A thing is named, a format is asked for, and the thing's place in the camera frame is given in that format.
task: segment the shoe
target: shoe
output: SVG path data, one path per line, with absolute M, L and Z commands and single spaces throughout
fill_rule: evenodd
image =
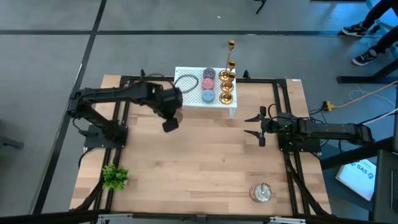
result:
M 357 66 L 363 66 L 369 62 L 372 62 L 375 58 L 377 58 L 376 51 L 373 49 L 369 49 L 365 54 L 353 58 L 353 63 Z
M 343 27 L 341 31 L 346 34 L 346 35 L 353 35 L 355 37 L 363 37 L 366 32 L 368 31 L 368 28 L 365 28 L 362 26 L 362 22 L 359 24 L 355 24 L 349 27 Z

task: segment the artificial plant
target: artificial plant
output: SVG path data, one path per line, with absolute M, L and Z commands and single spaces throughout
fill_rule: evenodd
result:
M 125 181 L 128 179 L 128 170 L 125 168 L 116 168 L 114 164 L 105 166 L 103 169 L 104 184 L 102 188 L 122 190 L 125 187 Z

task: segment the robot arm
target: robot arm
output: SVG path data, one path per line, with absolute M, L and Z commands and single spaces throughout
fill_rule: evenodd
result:
M 124 134 L 117 121 L 110 121 L 92 108 L 94 103 L 130 101 L 138 105 L 146 105 L 166 121 L 163 123 L 165 132 L 178 128 L 174 114 L 182 107 L 182 93 L 179 88 L 164 90 L 162 85 L 139 81 L 128 88 L 85 88 L 70 97 L 67 113 L 72 118 L 84 118 L 94 124 L 106 139 L 119 141 Z
M 260 111 L 261 113 L 256 117 L 245 120 L 261 122 L 261 133 L 245 130 L 259 139 L 260 146 L 265 146 L 264 133 L 282 134 L 285 140 L 296 146 L 304 146 L 314 139 L 346 140 L 359 145 L 374 142 L 370 128 L 363 124 L 320 124 L 289 113 L 279 113 L 278 116 L 270 119 L 265 117 L 265 107 L 262 107 Z

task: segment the metal can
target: metal can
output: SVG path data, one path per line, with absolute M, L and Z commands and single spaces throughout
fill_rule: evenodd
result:
M 265 183 L 256 184 L 250 188 L 250 198 L 255 202 L 268 202 L 271 199 L 271 187 Z

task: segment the wooden table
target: wooden table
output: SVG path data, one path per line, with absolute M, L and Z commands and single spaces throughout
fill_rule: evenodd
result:
M 105 75 L 101 87 L 119 86 L 120 78 Z M 308 116 L 301 81 L 287 80 L 287 86 L 293 114 Z M 112 211 L 291 215 L 285 165 L 276 134 L 266 134 L 266 147 L 259 147 L 254 136 L 243 132 L 259 130 L 259 123 L 244 120 L 258 114 L 260 106 L 275 102 L 272 85 L 237 83 L 237 89 L 239 105 L 234 119 L 229 119 L 227 109 L 186 108 L 180 127 L 170 133 L 163 132 L 163 119 L 150 108 L 131 104 L 128 139 L 120 158 L 120 166 L 129 169 L 129 181 L 124 190 L 115 192 Z M 282 90 L 279 92 L 284 105 Z M 111 119 L 114 103 L 98 104 L 96 110 Z M 275 107 L 271 113 L 275 116 Z M 330 212 L 319 160 L 310 153 L 300 156 L 308 189 Z M 97 184 L 103 157 L 104 149 L 99 148 L 82 160 L 70 208 L 81 204 Z M 272 198 L 267 203 L 255 203 L 248 192 L 262 182 L 271 186 Z M 296 197 L 298 209 L 303 212 L 297 186 Z

